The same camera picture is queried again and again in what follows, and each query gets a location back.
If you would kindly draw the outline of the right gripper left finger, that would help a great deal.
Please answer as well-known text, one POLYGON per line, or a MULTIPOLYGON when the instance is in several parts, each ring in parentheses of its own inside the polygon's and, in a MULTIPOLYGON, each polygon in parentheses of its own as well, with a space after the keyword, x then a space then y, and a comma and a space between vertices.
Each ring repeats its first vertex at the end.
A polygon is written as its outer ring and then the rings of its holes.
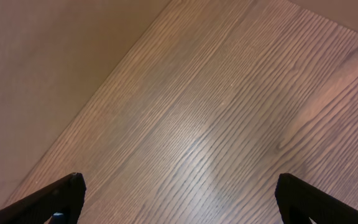
POLYGON ((72 173, 0 210, 0 223, 76 224, 85 202, 81 173, 72 173))

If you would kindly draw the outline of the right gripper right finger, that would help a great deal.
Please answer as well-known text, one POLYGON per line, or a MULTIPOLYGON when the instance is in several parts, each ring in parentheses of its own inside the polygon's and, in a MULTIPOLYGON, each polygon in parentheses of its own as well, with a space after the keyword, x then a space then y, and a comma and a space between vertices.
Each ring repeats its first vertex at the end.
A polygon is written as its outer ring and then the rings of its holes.
POLYGON ((275 198, 284 224, 358 223, 358 210, 292 174, 280 174, 275 198))

